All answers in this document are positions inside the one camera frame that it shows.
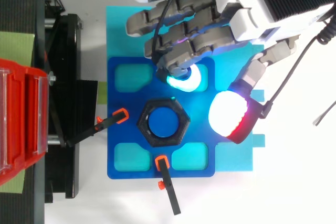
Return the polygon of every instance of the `white table surface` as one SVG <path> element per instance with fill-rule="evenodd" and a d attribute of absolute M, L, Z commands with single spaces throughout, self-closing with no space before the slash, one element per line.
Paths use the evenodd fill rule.
<path fill-rule="evenodd" d="M 82 78 L 106 81 L 106 6 L 134 0 L 62 0 L 83 20 Z M 299 53 L 324 24 L 311 26 L 298 53 L 267 69 L 258 89 L 269 99 Z M 312 122 L 336 99 L 336 41 L 314 44 L 266 120 L 254 133 L 266 147 L 254 149 L 254 171 L 217 173 L 212 178 L 173 179 L 182 213 L 173 216 L 158 179 L 107 177 L 107 133 L 81 144 L 79 194 L 55 194 L 46 204 L 47 224 L 84 223 L 336 223 L 336 108 L 319 127 Z M 99 105 L 97 115 L 106 116 Z"/>

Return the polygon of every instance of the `orange clamp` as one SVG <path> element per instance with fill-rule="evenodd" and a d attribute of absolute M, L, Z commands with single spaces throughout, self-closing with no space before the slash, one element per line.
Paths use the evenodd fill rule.
<path fill-rule="evenodd" d="M 166 161 L 166 165 L 167 165 L 167 168 L 169 169 L 170 165 L 169 165 L 169 162 L 168 162 L 168 158 L 166 155 L 161 155 L 161 156 L 158 156 L 156 159 L 155 159 L 155 164 L 156 164 L 156 168 L 157 170 L 160 172 L 160 167 L 159 167 L 159 160 L 161 159 L 164 159 Z"/>
<path fill-rule="evenodd" d="M 120 112 L 124 112 L 124 114 L 126 115 L 126 117 L 125 117 L 124 119 L 121 119 L 120 121 L 118 121 L 117 124 L 121 124 L 121 123 L 127 121 L 128 118 L 130 118 L 130 115 L 128 114 L 128 111 L 127 111 L 126 109 L 124 109 L 124 108 L 121 108 L 121 109 L 119 109 L 119 110 L 113 112 L 112 115 L 119 114 Z"/>
<path fill-rule="evenodd" d="M 98 116 L 97 117 L 97 123 L 102 123 L 102 122 L 103 122 L 103 119 L 100 116 Z"/>
<path fill-rule="evenodd" d="M 166 188 L 163 181 L 159 181 L 157 184 L 158 184 L 160 190 L 163 190 L 163 189 Z"/>

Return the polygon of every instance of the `blue light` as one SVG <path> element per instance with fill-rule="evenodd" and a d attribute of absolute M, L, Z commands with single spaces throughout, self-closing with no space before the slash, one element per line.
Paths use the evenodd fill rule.
<path fill-rule="evenodd" d="M 193 92 L 201 84 L 201 72 L 196 65 L 190 67 L 191 75 L 186 80 L 177 80 L 173 77 L 167 77 L 167 83 L 173 88 L 180 89 L 184 92 Z"/>
<path fill-rule="evenodd" d="M 239 94 L 224 91 L 218 93 L 209 110 L 209 124 L 219 135 L 228 137 L 237 129 L 245 113 L 247 101 Z"/>

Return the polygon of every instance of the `hexagonal nut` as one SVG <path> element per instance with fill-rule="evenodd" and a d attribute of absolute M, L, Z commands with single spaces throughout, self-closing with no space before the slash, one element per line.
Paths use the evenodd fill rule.
<path fill-rule="evenodd" d="M 149 116 L 157 108 L 168 107 L 173 110 L 178 118 L 178 128 L 176 132 L 169 137 L 159 137 L 155 135 L 149 127 Z M 166 147 L 179 145 L 189 127 L 190 118 L 182 108 L 180 103 L 174 98 L 149 100 L 143 108 L 137 127 L 152 147 Z"/>

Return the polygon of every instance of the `black clamp bar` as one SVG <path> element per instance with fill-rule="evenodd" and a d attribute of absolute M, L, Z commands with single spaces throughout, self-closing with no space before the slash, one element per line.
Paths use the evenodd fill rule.
<path fill-rule="evenodd" d="M 165 156 L 157 157 L 156 160 L 157 169 L 162 174 L 163 181 L 159 182 L 159 188 L 167 190 L 170 204 L 172 205 L 174 215 L 179 215 L 181 213 L 180 206 L 178 205 L 177 197 L 173 187 L 172 179 L 168 171 L 168 160 Z"/>
<path fill-rule="evenodd" d="M 87 139 L 88 137 L 91 137 L 93 135 L 95 135 L 96 133 L 107 129 L 108 127 L 110 127 L 113 124 L 116 123 L 122 123 L 124 121 L 126 121 L 129 118 L 128 112 L 125 109 L 121 109 L 118 110 L 116 112 L 114 112 L 114 114 L 112 115 L 112 117 L 110 118 L 106 118 L 104 120 L 98 120 L 98 124 L 96 124 L 95 126 L 79 133 L 78 135 L 76 135 L 75 137 L 67 140 L 67 145 L 69 147 L 73 147 L 74 145 L 78 144 L 79 142 Z"/>

